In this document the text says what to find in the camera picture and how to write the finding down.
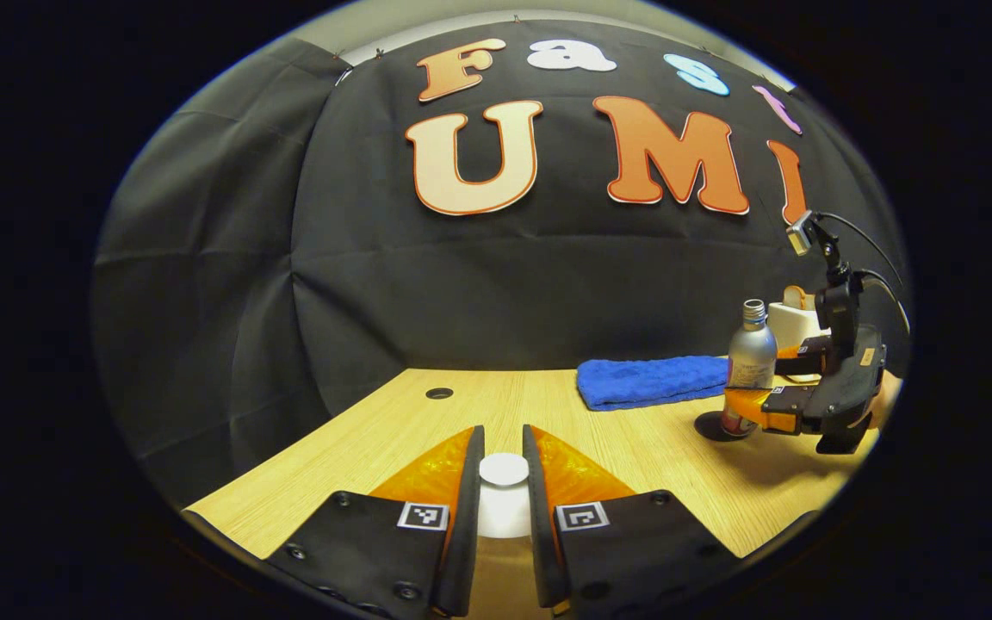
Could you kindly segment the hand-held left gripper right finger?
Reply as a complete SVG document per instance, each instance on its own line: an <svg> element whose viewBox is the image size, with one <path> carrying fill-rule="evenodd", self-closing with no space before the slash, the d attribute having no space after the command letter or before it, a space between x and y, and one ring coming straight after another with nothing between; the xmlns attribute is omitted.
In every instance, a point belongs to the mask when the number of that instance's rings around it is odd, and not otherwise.
<svg viewBox="0 0 992 620"><path fill-rule="evenodd" d="M521 450L536 596L556 616L664 617L739 568L673 492L634 492L539 427Z"/></svg>

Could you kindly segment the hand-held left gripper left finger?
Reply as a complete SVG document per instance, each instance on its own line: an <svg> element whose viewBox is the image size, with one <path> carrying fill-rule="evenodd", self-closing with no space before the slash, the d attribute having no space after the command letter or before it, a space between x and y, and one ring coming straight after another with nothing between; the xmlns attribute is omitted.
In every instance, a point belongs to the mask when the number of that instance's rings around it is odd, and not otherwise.
<svg viewBox="0 0 992 620"><path fill-rule="evenodd" d="M479 538L485 431L430 448L369 494L337 490L268 563L304 592L359 617L468 614Z"/></svg>

